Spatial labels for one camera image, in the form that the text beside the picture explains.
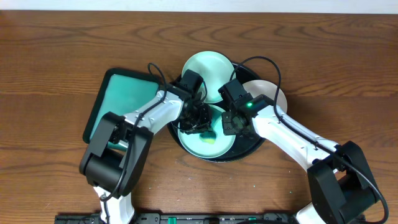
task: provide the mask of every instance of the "table surface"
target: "table surface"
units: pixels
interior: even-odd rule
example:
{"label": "table surface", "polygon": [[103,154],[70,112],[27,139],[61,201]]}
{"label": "table surface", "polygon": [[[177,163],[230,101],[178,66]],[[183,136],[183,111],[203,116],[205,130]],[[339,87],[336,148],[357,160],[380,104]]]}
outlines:
{"label": "table surface", "polygon": [[[81,136],[105,71],[167,80],[214,50],[275,60],[288,114],[325,138],[359,144],[398,223],[398,16],[176,12],[0,12],[0,220],[52,223],[92,213],[99,200],[79,174]],[[272,65],[248,66],[277,81]],[[265,142],[224,164],[197,159],[157,134],[132,193],[138,211],[262,213],[311,201],[305,171]],[[366,215],[376,221],[382,206]]]}

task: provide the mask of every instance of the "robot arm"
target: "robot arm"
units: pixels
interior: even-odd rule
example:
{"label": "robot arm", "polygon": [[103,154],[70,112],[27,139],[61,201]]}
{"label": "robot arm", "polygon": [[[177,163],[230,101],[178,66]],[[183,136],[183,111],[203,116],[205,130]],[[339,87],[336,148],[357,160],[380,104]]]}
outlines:
{"label": "robot arm", "polygon": [[[201,101],[197,103],[202,82],[201,76],[189,70],[179,82],[169,86],[166,92],[158,91],[154,99],[138,110],[123,116],[109,112],[101,118],[80,162],[80,173],[86,176],[88,183],[102,199],[118,188],[113,197],[101,201],[102,221],[126,224],[133,218],[131,190],[141,176],[153,135],[161,128],[171,121],[179,120],[187,134],[210,129],[209,107]],[[164,101],[158,103],[165,94]],[[130,156],[127,158],[127,153],[122,155],[112,150],[109,142],[126,148],[132,144]],[[126,175],[122,178],[125,163]]]}
{"label": "robot arm", "polygon": [[[322,138],[287,116],[277,105],[278,116],[275,115],[272,99],[265,95],[253,98],[237,80],[218,91],[230,108],[222,114],[224,134],[257,133],[279,146],[307,171],[313,202],[296,214],[299,224],[349,223],[379,200],[368,182],[335,159],[344,158],[377,187],[366,158],[355,143],[349,141],[340,146]],[[320,145],[328,152],[319,149]],[[346,171],[340,180],[335,177],[338,171]]]}

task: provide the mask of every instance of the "small green item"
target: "small green item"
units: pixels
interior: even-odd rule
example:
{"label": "small green item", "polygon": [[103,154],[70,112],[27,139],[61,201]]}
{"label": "small green item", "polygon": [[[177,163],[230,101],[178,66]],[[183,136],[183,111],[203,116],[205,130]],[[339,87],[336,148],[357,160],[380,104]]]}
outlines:
{"label": "small green item", "polygon": [[177,218],[175,217],[169,217],[169,221],[167,222],[168,224],[177,224]]}
{"label": "small green item", "polygon": [[199,138],[203,142],[207,142],[209,144],[214,144],[216,142],[217,134],[213,130],[206,131],[204,133],[201,133],[199,135]]}
{"label": "small green item", "polygon": [[249,221],[250,221],[250,220],[257,220],[257,218],[255,218],[255,217],[250,217],[250,218],[249,218]]}

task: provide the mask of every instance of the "black bracket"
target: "black bracket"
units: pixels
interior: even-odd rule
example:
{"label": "black bracket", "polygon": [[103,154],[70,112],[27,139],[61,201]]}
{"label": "black bracket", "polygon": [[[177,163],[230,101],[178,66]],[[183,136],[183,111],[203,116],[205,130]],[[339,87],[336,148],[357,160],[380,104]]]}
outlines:
{"label": "black bracket", "polygon": [[180,130],[185,134],[204,133],[211,129],[211,111],[198,94],[203,83],[203,78],[194,71],[187,70],[181,80],[172,82],[169,91],[183,100],[183,109],[174,126],[180,125]]}
{"label": "black bracket", "polygon": [[255,134],[252,118],[266,106],[274,105],[266,95],[253,98],[237,79],[223,85],[218,92],[229,109],[222,113],[225,135]]}
{"label": "black bracket", "polygon": [[[80,162],[80,173],[85,175],[92,186],[100,186],[112,192],[120,178],[126,156],[112,150],[108,143],[120,140],[129,142],[132,124],[125,117],[112,112],[106,113],[100,120],[87,150]],[[148,155],[154,133],[147,128],[137,128],[127,172],[115,197],[128,195],[137,184]]]}
{"label": "black bracket", "polygon": [[[348,141],[339,146],[335,154],[354,165],[377,187],[365,155],[358,145]],[[337,180],[334,169],[346,171],[346,175]],[[340,164],[332,155],[317,161],[307,169],[307,173],[313,206],[326,223],[349,223],[379,200],[369,183]]]}

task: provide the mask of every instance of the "wire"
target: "wire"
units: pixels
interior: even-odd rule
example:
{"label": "wire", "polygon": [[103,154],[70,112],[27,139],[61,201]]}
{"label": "wire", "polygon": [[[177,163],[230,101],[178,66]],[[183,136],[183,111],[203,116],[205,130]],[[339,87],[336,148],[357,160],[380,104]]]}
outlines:
{"label": "wire", "polygon": [[104,202],[104,210],[105,210],[105,215],[106,215],[106,224],[111,224],[111,222],[109,221],[111,216],[109,215],[109,211],[108,211],[108,202]]}
{"label": "wire", "polygon": [[141,112],[138,115],[138,117],[136,119],[136,122],[134,123],[134,127],[131,130],[131,135],[130,135],[130,139],[129,139],[129,146],[127,147],[126,159],[124,160],[122,173],[121,173],[121,175],[119,177],[119,180],[118,180],[115,188],[113,189],[113,191],[107,197],[104,197],[104,198],[100,197],[99,198],[102,202],[107,202],[109,199],[111,199],[118,192],[118,190],[120,188],[120,185],[123,182],[124,176],[126,175],[126,172],[127,172],[127,165],[129,164],[129,161],[130,161],[130,154],[131,154],[131,151],[132,151],[132,143],[134,142],[134,137],[135,137],[137,129],[138,129],[138,123],[141,121],[141,119],[144,117],[144,115],[146,113],[148,113],[150,110],[155,108],[157,105],[161,104],[166,99],[166,94],[167,94],[166,79],[165,79],[162,71],[160,70],[160,68],[157,65],[155,65],[154,63],[148,63],[148,71],[149,71],[150,74],[152,74],[152,71],[150,70],[150,66],[155,67],[157,69],[157,71],[160,73],[160,76],[162,76],[163,84],[164,84],[164,94],[163,94],[163,96],[161,97],[161,99],[158,102],[154,103],[152,106],[148,107],[146,110],[144,110],[143,112]]}
{"label": "wire", "polygon": [[148,68],[149,74],[152,76],[152,78],[154,79],[154,81],[157,83],[157,89],[156,89],[156,93],[160,90],[160,82],[159,79],[157,78],[156,75],[154,75],[150,69]]}
{"label": "wire", "polygon": [[273,66],[275,67],[275,69],[277,70],[278,73],[278,85],[275,91],[275,98],[274,98],[274,113],[276,115],[276,117],[278,118],[278,120],[284,124],[287,128],[289,128],[291,131],[293,131],[295,134],[299,135],[300,137],[304,138],[305,140],[307,140],[308,142],[310,142],[311,144],[313,144],[315,147],[322,149],[323,151],[329,153],[330,155],[332,155],[336,160],[338,160],[339,162],[341,162],[342,164],[344,164],[346,167],[350,168],[351,170],[353,170],[355,173],[357,173],[358,175],[360,175],[369,185],[370,187],[373,189],[373,191],[375,192],[375,194],[377,195],[377,197],[380,199],[382,205],[383,205],[383,209],[384,209],[384,216],[383,218],[378,221],[378,222],[367,222],[367,221],[357,221],[359,223],[366,223],[366,224],[383,224],[387,221],[388,216],[389,216],[389,209],[388,209],[388,204],[386,199],[384,198],[384,196],[382,195],[382,193],[379,191],[379,189],[377,189],[377,187],[361,172],[359,171],[354,165],[350,164],[348,161],[346,161],[345,159],[341,158],[339,155],[337,155],[336,153],[334,153],[333,151],[329,150],[328,148],[326,148],[325,146],[322,146],[321,144],[319,144],[317,141],[314,141],[310,138],[308,138],[306,135],[300,133],[298,130],[296,130],[295,128],[291,127],[291,125],[289,125],[284,119],[283,116],[279,115],[279,113],[277,112],[277,99],[278,99],[278,94],[279,94],[279,90],[280,90],[280,84],[282,83],[282,75],[280,74],[280,70],[278,65],[271,59],[264,57],[264,56],[253,56],[253,57],[249,57],[246,60],[243,60],[241,63],[239,63],[236,68],[234,69],[234,71],[231,74],[231,78],[229,80],[232,80],[233,75],[235,73],[235,71],[242,66],[244,63],[246,63],[247,61],[250,61],[252,59],[263,59],[263,60],[267,60],[268,62],[270,62],[271,64],[273,64]]}

